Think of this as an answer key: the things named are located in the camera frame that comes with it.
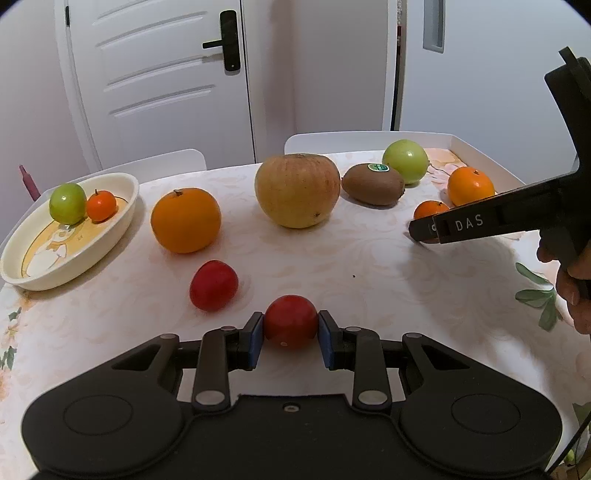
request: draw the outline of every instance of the red fruit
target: red fruit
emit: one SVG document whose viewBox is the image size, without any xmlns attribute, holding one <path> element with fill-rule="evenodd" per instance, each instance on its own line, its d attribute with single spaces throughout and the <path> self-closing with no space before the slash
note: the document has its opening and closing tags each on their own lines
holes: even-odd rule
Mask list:
<svg viewBox="0 0 591 480">
<path fill-rule="evenodd" d="M 318 332 L 313 303 L 299 295 L 284 295 L 269 305 L 263 321 L 265 337 L 277 345 L 301 348 Z"/>
<path fill-rule="evenodd" d="M 86 202 L 86 214 L 93 222 L 104 222 L 117 211 L 117 199 L 111 192 L 95 190 Z"/>
<path fill-rule="evenodd" d="M 225 307 L 238 290 L 238 276 L 219 260 L 204 263 L 191 280 L 189 297 L 198 309 L 215 312 Z"/>
</svg>

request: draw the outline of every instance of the white plate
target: white plate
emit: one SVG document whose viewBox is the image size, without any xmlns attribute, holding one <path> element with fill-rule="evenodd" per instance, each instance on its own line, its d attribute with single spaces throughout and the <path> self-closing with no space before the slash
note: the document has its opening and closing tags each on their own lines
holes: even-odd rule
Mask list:
<svg viewBox="0 0 591 480">
<path fill-rule="evenodd" d="M 95 190 L 117 197 L 118 211 L 102 223 L 86 218 L 75 226 L 59 225 L 49 215 L 49 200 L 20 224 L 0 257 L 0 275 L 27 290 L 48 290 L 88 270 L 119 241 L 134 214 L 139 183 L 127 173 L 108 173 L 79 185 L 88 198 Z"/>
</svg>

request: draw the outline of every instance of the hand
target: hand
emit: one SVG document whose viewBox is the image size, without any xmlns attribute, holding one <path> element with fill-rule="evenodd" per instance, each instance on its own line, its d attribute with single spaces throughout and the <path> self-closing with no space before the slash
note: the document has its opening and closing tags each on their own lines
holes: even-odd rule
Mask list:
<svg viewBox="0 0 591 480">
<path fill-rule="evenodd" d="M 537 251 L 538 260 L 548 263 L 556 258 L 544 248 L 540 241 Z M 591 241 L 587 244 L 577 260 L 568 269 L 562 266 L 556 275 L 556 291 L 569 305 L 569 313 L 573 318 L 574 327 L 579 333 L 591 333 L 591 300 L 582 299 L 579 288 L 573 280 L 591 280 Z"/>
</svg>

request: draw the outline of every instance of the white tablecloth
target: white tablecloth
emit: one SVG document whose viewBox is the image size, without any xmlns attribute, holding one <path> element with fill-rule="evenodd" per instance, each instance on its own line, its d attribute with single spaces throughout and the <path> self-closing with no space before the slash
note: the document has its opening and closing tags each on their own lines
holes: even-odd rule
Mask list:
<svg viewBox="0 0 591 480">
<path fill-rule="evenodd" d="M 429 151 L 434 163 L 445 153 Z M 356 163 L 379 162 L 381 152 L 329 157 L 342 175 Z M 570 438 L 578 426 L 571 405 L 591 400 L 591 346 L 589 337 L 567 322 L 543 331 L 537 325 L 540 311 L 514 299 L 518 290 L 535 288 L 516 272 L 516 261 L 549 278 L 556 274 L 556 265 L 535 259 L 536 233 L 448 245 L 413 243 L 407 224 L 415 207 L 441 195 L 444 174 L 433 169 L 390 209 L 343 197 L 326 223 L 289 230 L 260 210 L 256 168 L 145 183 L 129 230 L 89 271 L 50 291 L 2 289 L 0 353 L 13 349 L 14 361 L 12 368 L 0 370 L 0 478 L 22 480 L 35 472 L 20 422 L 41 393 L 164 332 L 189 340 L 222 325 L 241 327 L 252 312 L 264 311 L 287 293 L 329 310 L 340 326 L 368 327 L 387 339 L 421 332 L 516 378 L 555 403 L 564 423 L 562 442 Z M 154 239 L 150 211 L 162 195 L 189 186 L 217 198 L 222 230 L 205 250 L 174 255 Z M 187 290 L 193 274 L 211 259 L 231 265 L 240 287 L 227 308 L 205 314 L 193 307 Z M 402 400 L 397 373 L 391 373 L 394 398 Z M 192 380 L 185 377 L 180 398 L 188 400 Z M 258 368 L 231 373 L 230 387 L 234 396 L 349 394 L 352 373 L 325 370 L 316 343 L 299 352 L 265 346 Z"/>
</svg>

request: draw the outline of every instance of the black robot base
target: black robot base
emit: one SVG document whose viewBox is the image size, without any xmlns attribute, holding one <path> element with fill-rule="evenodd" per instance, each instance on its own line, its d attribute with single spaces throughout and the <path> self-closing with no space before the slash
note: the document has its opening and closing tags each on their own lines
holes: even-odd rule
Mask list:
<svg viewBox="0 0 591 480">
<path fill-rule="evenodd" d="M 228 372 L 252 370 L 262 313 L 202 340 L 165 333 L 43 394 L 22 437 L 36 480 L 547 479 L 561 436 L 540 393 L 419 333 L 381 340 L 319 313 L 325 366 L 355 372 L 344 395 L 232 406 Z M 196 368 L 192 402 L 177 401 Z M 406 400 L 393 402 L 387 368 Z"/>
</svg>

